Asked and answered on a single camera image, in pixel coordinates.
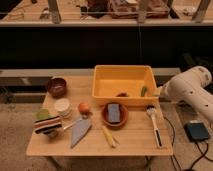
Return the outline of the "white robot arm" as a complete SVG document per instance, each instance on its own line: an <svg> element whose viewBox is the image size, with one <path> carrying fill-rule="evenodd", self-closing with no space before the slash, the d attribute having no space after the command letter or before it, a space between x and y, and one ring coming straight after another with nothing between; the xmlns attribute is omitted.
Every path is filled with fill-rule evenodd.
<svg viewBox="0 0 213 171"><path fill-rule="evenodd" d="M213 122L213 94L205 90L211 82L211 72L206 67L195 66L173 76L156 88L153 95L176 102L184 101Z"/></svg>

